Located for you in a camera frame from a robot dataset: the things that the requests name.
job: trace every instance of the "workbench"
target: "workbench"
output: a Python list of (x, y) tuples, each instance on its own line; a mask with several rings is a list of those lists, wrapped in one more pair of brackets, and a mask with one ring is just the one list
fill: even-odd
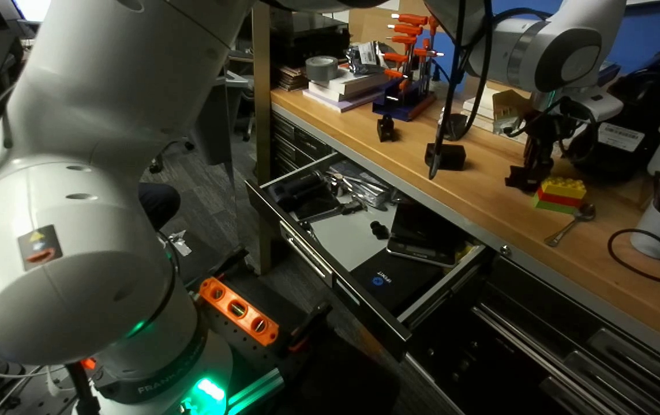
[[(466, 166), (438, 171), (430, 181), (425, 145), (437, 136), (438, 106), (413, 122), (395, 122), (400, 140), (382, 143), (378, 115), (370, 106), (335, 113), (297, 89), (273, 89), (270, 99), (278, 115), (660, 351), (660, 283), (631, 272), (607, 254), (607, 240), (617, 230), (637, 226), (648, 201), (647, 176), (612, 186), (587, 181), (598, 216), (573, 229), (553, 250), (545, 240), (573, 216), (538, 209), (532, 194), (505, 186), (511, 166), (521, 166), (521, 140), (473, 126), (454, 140), (466, 148)], [(553, 176), (577, 176), (577, 171), (556, 160)], [(660, 275), (660, 261), (634, 251), (631, 236), (617, 240), (617, 254), (640, 270)]]

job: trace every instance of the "black cable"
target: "black cable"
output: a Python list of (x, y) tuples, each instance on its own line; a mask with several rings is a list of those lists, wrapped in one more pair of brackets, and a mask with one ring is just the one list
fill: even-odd
[(91, 379), (86, 377), (82, 362), (71, 362), (71, 364), (64, 364), (64, 366), (69, 371), (69, 379), (71, 379), (76, 397), (79, 397), (76, 413), (79, 415), (97, 415), (100, 413), (100, 402), (92, 395)]
[(438, 61), (431, 61), (431, 64), (437, 68), (438, 74), (444, 74), (446, 83), (450, 83), (450, 74), (446, 72), (446, 68)]
[(615, 251), (615, 240), (620, 237), (620, 236), (628, 236), (628, 234), (648, 236), (648, 237), (653, 237), (653, 240), (660, 244), (660, 236), (655, 236), (655, 234), (648, 234), (648, 230), (643, 230), (643, 229), (620, 229), (620, 230), (612, 234), (612, 237), (607, 240), (607, 251), (609, 251), (609, 255), (612, 255), (618, 266), (632, 270), (634, 275), (640, 275), (640, 277), (643, 277), (643, 279), (652, 279), (652, 282), (660, 282), (658, 275), (648, 275), (648, 272), (643, 272), (643, 270), (631, 266), (628, 261), (624, 261), (624, 258)]
[(174, 240), (172, 240), (163, 230), (157, 230), (157, 236), (160, 236), (162, 243), (163, 243), (163, 250), (166, 250), (166, 258), (168, 258), (168, 264), (172, 264), (174, 279), (177, 279), (177, 275), (182, 272), (181, 254), (177, 254)]
[(458, 28), (454, 28), (454, 39), (453, 39), (454, 48), (453, 48), (453, 63), (450, 63), (450, 77), (447, 77), (447, 93), (446, 93), (446, 101), (444, 101), (444, 115), (440, 115), (440, 122), (438, 122), (437, 140), (433, 140), (433, 157), (431, 157), (430, 171), (427, 171), (430, 181), (437, 177), (437, 171), (438, 171), (438, 163), (440, 163), (440, 151), (444, 151), (447, 113), (450, 113), (450, 106), (453, 106), (454, 88), (461, 81), (460, 61), (461, 61), (461, 39), (463, 39), (463, 17), (466, 17), (466, 2), (460, 2), (460, 21), (458, 21)]
[(468, 130), (473, 126), (473, 121), (477, 115), (477, 106), (482, 103), (482, 96), (484, 96), (484, 88), (487, 88), (487, 81), (490, 81), (490, 63), (491, 63), (491, 39), (495, 39), (495, 21), (491, 21), (491, 0), (484, 2), (484, 63), (482, 63), (482, 74), (477, 79), (477, 88), (475, 88), (475, 96), (473, 96), (473, 106), (472, 106), (472, 113), (468, 113), (468, 121), (461, 130), (460, 136), (466, 136)]
[(556, 106), (562, 106), (568, 96), (562, 96), (556, 101), (552, 101), (545, 110), (540, 110), (534, 121), (527, 121), (520, 130), (511, 130), (505, 131), (507, 136), (520, 136), (521, 131), (529, 130), (529, 125), (538, 122), (540, 118), (549, 115)]

